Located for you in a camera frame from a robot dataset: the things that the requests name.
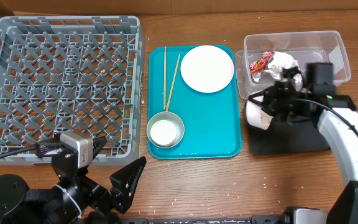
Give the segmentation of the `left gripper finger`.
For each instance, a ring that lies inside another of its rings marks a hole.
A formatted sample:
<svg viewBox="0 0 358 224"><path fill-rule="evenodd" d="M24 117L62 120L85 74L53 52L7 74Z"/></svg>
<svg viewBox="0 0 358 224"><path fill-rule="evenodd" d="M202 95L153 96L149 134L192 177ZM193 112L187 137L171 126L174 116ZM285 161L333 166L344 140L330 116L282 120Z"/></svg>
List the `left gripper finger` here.
<svg viewBox="0 0 358 224"><path fill-rule="evenodd" d="M112 207L119 213L125 214L130 209L146 163L142 156L110 175Z"/></svg>
<svg viewBox="0 0 358 224"><path fill-rule="evenodd" d="M95 159L96 156L101 152L106 143L107 139L105 136L93 139L93 159Z"/></svg>

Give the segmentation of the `small white bowl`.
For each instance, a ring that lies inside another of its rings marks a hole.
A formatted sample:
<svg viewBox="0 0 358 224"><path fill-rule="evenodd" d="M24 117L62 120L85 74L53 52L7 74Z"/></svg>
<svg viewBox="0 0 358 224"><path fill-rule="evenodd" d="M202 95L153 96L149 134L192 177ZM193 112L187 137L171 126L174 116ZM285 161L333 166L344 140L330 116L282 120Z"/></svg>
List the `small white bowl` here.
<svg viewBox="0 0 358 224"><path fill-rule="evenodd" d="M247 100L245 105L245 111L246 120L249 125L263 130L267 130L269 128L273 117L264 112L261 106L252 102L250 98Z"/></svg>

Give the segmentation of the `red snack wrapper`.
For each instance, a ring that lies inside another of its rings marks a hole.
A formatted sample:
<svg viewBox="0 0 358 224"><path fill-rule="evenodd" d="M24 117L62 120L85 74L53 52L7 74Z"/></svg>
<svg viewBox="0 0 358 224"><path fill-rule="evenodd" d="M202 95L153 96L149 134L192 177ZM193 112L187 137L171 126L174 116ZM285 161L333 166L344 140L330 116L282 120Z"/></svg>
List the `red snack wrapper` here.
<svg viewBox="0 0 358 224"><path fill-rule="evenodd" d="M262 77L265 67L273 57L275 52L263 52L260 59L250 64L251 78L254 82L258 83Z"/></svg>

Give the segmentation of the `white tissue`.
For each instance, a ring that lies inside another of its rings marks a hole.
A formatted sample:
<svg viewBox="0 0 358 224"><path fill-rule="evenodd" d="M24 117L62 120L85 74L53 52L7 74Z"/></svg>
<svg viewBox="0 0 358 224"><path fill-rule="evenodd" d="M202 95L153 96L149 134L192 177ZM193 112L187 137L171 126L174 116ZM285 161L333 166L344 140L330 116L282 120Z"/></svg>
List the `white tissue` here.
<svg viewBox="0 0 358 224"><path fill-rule="evenodd" d="M268 60L264 73L269 74L274 80L281 80L284 69L299 68L298 61L285 52L273 52Z"/></svg>

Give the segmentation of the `large white plate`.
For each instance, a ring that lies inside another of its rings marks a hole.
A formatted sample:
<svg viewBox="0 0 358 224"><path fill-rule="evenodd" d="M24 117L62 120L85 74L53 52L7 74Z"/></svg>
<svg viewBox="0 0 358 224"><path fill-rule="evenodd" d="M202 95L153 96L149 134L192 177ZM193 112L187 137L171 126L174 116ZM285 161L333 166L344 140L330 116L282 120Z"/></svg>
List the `large white plate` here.
<svg viewBox="0 0 358 224"><path fill-rule="evenodd" d="M215 93L231 82L234 64L223 49L213 45L200 45L185 54L180 73L184 82L193 90Z"/></svg>

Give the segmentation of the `grey metal bowl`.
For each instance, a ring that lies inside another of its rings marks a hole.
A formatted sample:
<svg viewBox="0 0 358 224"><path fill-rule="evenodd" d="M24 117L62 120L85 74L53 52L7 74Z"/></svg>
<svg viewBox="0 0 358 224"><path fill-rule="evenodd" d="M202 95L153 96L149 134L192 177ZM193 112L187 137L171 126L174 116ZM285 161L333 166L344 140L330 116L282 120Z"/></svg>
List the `grey metal bowl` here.
<svg viewBox="0 0 358 224"><path fill-rule="evenodd" d="M154 143L153 140L151 140L151 137L150 137L150 129L151 129L152 125L155 122L157 122L158 120L161 120L161 119L171 121L175 125L175 127L177 129L177 136L176 136L174 142L171 145L165 146L165 147L156 145L156 143ZM169 111L163 111L163 112L159 112L159 113L153 115L149 119L149 122L147 123L147 137L148 137L149 141L153 145L155 145L157 147L169 148L169 147L176 146L182 140L182 138L184 137L184 133L185 133L185 126L184 126L184 123L183 123L182 119L178 115L176 115L175 113L172 113L172 112L169 112Z"/></svg>

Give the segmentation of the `wooden chopstick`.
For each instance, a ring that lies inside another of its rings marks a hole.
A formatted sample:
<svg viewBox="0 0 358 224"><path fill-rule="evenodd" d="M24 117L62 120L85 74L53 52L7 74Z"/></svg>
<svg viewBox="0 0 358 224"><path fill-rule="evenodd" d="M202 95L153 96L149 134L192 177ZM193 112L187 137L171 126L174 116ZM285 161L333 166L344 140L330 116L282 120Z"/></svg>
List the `wooden chopstick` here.
<svg viewBox="0 0 358 224"><path fill-rule="evenodd" d="M166 110L166 89L167 89L167 46L164 46L163 55L163 110Z"/></svg>
<svg viewBox="0 0 358 224"><path fill-rule="evenodd" d="M177 63L176 63L176 66L175 66L175 71L174 71L174 74L173 74L172 84L171 84L170 93L169 93L169 96L168 96L168 102L167 102L165 111L169 111L169 107L170 107L170 103L171 103L171 99L172 99L172 94L173 94L173 89L174 89L174 86L175 86L175 80L176 80L177 73L178 73L180 57L181 57L181 54L178 54Z"/></svg>

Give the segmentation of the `small white cup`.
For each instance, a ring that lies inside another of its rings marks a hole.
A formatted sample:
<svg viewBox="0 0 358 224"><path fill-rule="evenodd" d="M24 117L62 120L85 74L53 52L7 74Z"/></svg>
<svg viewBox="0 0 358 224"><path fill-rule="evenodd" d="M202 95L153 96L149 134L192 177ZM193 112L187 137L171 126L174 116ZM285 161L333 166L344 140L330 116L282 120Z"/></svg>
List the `small white cup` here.
<svg viewBox="0 0 358 224"><path fill-rule="evenodd" d="M177 129L175 125L169 120L158 120L150 129L150 137L156 145L169 146L177 136Z"/></svg>

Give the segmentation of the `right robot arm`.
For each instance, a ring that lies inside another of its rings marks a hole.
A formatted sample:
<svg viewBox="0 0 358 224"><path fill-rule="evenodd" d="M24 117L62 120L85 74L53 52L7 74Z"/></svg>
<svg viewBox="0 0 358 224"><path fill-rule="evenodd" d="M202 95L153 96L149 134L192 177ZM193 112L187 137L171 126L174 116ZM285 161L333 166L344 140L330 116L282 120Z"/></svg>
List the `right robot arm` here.
<svg viewBox="0 0 358 224"><path fill-rule="evenodd" d="M272 121L291 124L302 116L325 138L340 168L345 188L330 211L289 207L277 223L358 223L358 112L348 95L338 95L333 65L309 63L306 75L285 69L284 79L254 93L245 104L249 125L266 130Z"/></svg>

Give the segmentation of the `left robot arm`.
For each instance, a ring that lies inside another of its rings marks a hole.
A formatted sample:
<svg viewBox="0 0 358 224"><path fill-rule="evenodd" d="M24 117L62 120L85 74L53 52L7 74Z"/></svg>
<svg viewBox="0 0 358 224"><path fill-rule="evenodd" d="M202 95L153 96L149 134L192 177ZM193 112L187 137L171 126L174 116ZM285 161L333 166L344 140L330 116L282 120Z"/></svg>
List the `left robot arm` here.
<svg viewBox="0 0 358 224"><path fill-rule="evenodd" d="M147 160L140 157L111 174L108 190L87 177L106 143L105 137L74 132L35 143L30 149L39 158L51 157L59 181L50 189L30 189L19 175L0 175L0 223L120 223Z"/></svg>

